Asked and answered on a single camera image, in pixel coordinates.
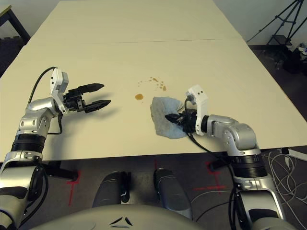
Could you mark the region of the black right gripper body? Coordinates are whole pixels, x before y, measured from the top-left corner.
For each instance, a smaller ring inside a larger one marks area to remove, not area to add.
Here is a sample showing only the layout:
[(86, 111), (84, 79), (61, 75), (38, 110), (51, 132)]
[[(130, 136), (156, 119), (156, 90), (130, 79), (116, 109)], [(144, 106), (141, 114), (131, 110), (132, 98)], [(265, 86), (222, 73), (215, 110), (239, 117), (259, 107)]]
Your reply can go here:
[(195, 132), (197, 112), (195, 109), (187, 109), (179, 113), (177, 125), (183, 127), (184, 132)]

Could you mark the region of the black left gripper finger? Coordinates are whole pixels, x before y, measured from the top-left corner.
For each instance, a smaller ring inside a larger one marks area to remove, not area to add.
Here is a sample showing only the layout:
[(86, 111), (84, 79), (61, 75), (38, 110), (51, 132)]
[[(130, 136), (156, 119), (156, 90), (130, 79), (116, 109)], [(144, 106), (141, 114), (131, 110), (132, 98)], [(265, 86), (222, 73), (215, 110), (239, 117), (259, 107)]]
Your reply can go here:
[(87, 93), (87, 92), (95, 92), (103, 87), (104, 87), (103, 84), (91, 83), (91, 84), (79, 86), (78, 89), (81, 93)]
[(94, 112), (96, 110), (102, 109), (103, 107), (109, 105), (111, 103), (110, 100), (99, 100), (92, 102), (91, 104), (88, 104), (84, 107), (85, 113)]

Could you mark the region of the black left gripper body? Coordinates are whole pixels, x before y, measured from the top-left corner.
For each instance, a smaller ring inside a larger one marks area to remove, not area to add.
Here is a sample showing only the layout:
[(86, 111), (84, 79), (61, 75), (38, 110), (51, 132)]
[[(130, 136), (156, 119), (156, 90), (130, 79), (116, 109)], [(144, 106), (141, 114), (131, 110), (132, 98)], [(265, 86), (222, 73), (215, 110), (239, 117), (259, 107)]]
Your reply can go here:
[(82, 99), (85, 92), (86, 87), (68, 90), (68, 93), (63, 96), (63, 103), (69, 111), (81, 112), (85, 110), (85, 102)]

